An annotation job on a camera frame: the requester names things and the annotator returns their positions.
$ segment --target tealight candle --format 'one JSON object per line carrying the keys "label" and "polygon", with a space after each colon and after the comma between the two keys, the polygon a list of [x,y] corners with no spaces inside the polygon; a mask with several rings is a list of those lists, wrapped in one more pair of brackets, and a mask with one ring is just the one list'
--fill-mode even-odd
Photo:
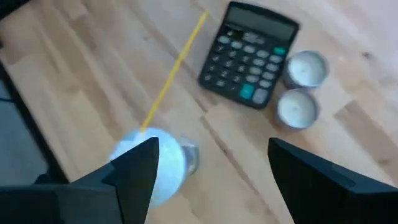
{"label": "tealight candle", "polygon": [[292,128],[308,128],[318,118],[315,99],[301,90],[285,92],[277,103],[277,114],[282,122]]}
{"label": "tealight candle", "polygon": [[315,51],[294,54],[285,68],[285,84],[288,88],[316,88],[328,76],[327,61]]}

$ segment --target yellow stick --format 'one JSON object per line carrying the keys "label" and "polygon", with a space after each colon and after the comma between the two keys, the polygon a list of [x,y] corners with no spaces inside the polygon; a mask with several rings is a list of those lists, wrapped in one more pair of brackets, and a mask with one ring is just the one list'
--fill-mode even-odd
{"label": "yellow stick", "polygon": [[150,121],[154,117],[155,111],[159,107],[160,102],[162,102],[164,95],[166,94],[167,90],[169,89],[171,83],[173,82],[175,74],[178,72],[181,62],[184,60],[184,58],[188,55],[189,49],[192,46],[193,41],[195,40],[195,37],[197,36],[200,28],[202,27],[204,21],[206,20],[206,17],[208,15],[208,11],[205,10],[205,12],[200,16],[198,24],[196,25],[195,29],[192,31],[191,35],[189,36],[189,39],[187,43],[185,44],[184,48],[180,52],[180,55],[178,56],[177,61],[175,61],[175,64],[171,71],[169,72],[169,77],[167,78],[163,89],[160,91],[159,95],[157,96],[154,104],[152,105],[152,108],[150,109],[145,121],[143,122],[140,132],[142,133],[145,131],[145,129],[148,127]]}

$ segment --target green button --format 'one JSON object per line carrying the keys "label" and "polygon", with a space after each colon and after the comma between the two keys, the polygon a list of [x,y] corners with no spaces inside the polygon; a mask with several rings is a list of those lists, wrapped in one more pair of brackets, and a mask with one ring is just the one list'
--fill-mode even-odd
{"label": "green button", "polygon": [[274,53],[277,55],[284,55],[286,53],[286,50],[282,47],[276,47],[274,48]]}
{"label": "green button", "polygon": [[253,85],[244,84],[239,95],[241,96],[241,98],[250,99],[251,95],[253,95],[253,91]]}

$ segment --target metal candle cup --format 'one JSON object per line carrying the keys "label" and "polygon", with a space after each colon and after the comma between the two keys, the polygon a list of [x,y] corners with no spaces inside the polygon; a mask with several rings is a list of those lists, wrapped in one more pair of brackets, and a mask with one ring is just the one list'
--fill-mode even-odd
{"label": "metal candle cup", "polygon": [[329,74],[326,59],[316,51],[304,50],[288,59],[284,69],[284,83],[288,89],[316,88]]}
{"label": "metal candle cup", "polygon": [[185,179],[199,165],[199,151],[191,140],[182,138],[177,141],[169,133],[157,128],[147,128],[143,133],[138,129],[127,133],[109,158],[113,160],[152,137],[159,138],[159,163],[149,208],[163,204],[177,193]]}
{"label": "metal candle cup", "polygon": [[319,105],[312,95],[303,90],[286,91],[277,102],[277,115],[286,126],[309,128],[319,117]]}

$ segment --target wood grain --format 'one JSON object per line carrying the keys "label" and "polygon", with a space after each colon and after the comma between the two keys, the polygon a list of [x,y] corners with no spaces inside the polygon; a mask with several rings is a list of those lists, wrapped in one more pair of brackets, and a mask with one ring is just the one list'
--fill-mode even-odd
{"label": "wood grain", "polygon": [[0,22],[5,64],[70,180],[108,161],[139,128],[168,71],[208,9],[152,126],[200,147],[198,172],[147,223],[292,223],[267,158],[280,137],[385,183],[398,183],[398,67],[388,0],[249,1],[302,24],[292,53],[315,49],[330,77],[313,94],[320,119],[291,131],[270,105],[255,111],[196,81],[227,0],[33,0]]}

